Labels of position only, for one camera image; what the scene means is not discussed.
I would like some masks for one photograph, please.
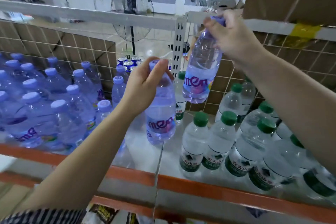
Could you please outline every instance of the striped sleeve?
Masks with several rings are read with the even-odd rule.
[[[86,210],[39,209],[15,213],[0,220],[0,224],[78,224]]]

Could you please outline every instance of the forearm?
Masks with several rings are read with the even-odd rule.
[[[57,166],[20,210],[86,208],[115,157],[133,120],[125,105],[115,110]]]
[[[264,48],[238,62],[301,143],[336,174],[336,94]]]

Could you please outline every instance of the green bottle cap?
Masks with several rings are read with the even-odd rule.
[[[261,118],[258,121],[257,127],[258,129],[260,129],[260,131],[262,131],[265,134],[271,134],[277,128],[277,126],[275,125],[273,121],[266,119],[266,118]]]
[[[244,75],[245,75],[245,81],[252,83],[252,81],[250,80],[250,78],[249,78],[249,77],[247,77],[247,75],[246,75],[246,74],[244,74]]]
[[[272,113],[274,111],[273,107],[271,107],[267,101],[262,101],[262,103],[259,105],[259,109],[264,113]]]
[[[208,115],[204,112],[195,113],[194,124],[198,127],[205,127],[208,124]]]
[[[231,111],[225,111],[222,113],[220,120],[228,126],[233,126],[237,122],[237,115]]]
[[[185,76],[186,76],[185,71],[179,71],[179,73],[178,73],[178,78],[179,79],[184,80]]]
[[[300,143],[300,141],[297,139],[297,137],[296,137],[294,134],[291,135],[291,141],[292,141],[292,143],[293,143],[294,145],[296,145],[296,146],[298,146],[298,147],[300,147],[300,148],[302,148],[302,149],[305,148],[305,147]]]
[[[243,88],[240,83],[234,83],[231,87],[231,91],[236,92],[236,93],[241,93],[242,89]]]

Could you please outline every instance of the person in white shirt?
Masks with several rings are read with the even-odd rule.
[[[113,2],[115,6],[114,12],[123,13],[124,12],[124,0],[111,0],[111,7],[113,7]]]

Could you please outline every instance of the hand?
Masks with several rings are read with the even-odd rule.
[[[254,54],[261,52],[263,46],[241,18],[232,10],[225,10],[222,16],[225,18],[226,27],[210,18],[205,18],[203,23],[217,39],[217,45],[225,55],[240,64],[250,61]]]
[[[143,112],[156,94],[156,87],[164,73],[174,80],[168,70],[168,60],[161,59],[150,72],[149,63],[158,57],[149,57],[141,65],[137,66],[128,78],[126,90],[119,105],[127,108],[127,112],[134,117]]]

